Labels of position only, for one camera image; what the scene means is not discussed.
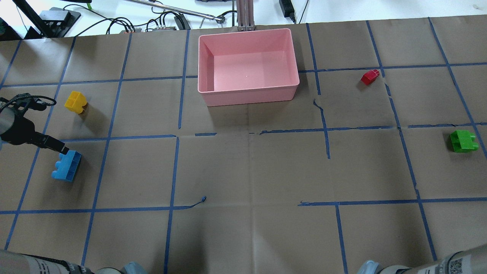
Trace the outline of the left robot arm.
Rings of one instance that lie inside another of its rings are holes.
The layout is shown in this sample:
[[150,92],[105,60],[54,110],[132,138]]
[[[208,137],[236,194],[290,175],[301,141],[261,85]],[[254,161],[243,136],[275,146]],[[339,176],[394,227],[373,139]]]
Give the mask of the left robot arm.
[[0,272],[2,274],[146,274],[136,262],[126,264],[122,269],[102,268],[92,272],[88,267],[64,260],[12,253],[1,250]]

